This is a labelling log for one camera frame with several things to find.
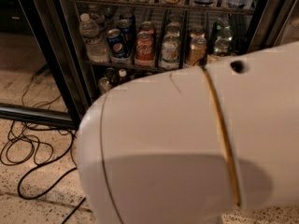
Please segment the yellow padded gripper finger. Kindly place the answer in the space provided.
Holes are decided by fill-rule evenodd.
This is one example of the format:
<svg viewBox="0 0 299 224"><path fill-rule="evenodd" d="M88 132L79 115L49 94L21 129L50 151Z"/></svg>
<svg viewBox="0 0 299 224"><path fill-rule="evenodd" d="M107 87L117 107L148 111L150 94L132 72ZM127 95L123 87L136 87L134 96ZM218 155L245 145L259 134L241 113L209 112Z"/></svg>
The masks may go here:
<svg viewBox="0 0 299 224"><path fill-rule="evenodd" d="M208 54L207 55L207 62L208 63L215 63L217 61L222 60L221 56L216 56L216 55L212 55L212 54Z"/></svg>

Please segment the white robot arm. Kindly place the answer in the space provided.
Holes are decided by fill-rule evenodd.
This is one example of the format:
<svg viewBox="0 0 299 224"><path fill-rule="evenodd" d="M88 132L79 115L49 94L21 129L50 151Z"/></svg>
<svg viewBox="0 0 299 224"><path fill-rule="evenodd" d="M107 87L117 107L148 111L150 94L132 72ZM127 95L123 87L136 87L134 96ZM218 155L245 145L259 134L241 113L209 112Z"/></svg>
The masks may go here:
<svg viewBox="0 0 299 224"><path fill-rule="evenodd" d="M202 224L299 201L299 44L143 77L98 98L78 172L98 224Z"/></svg>

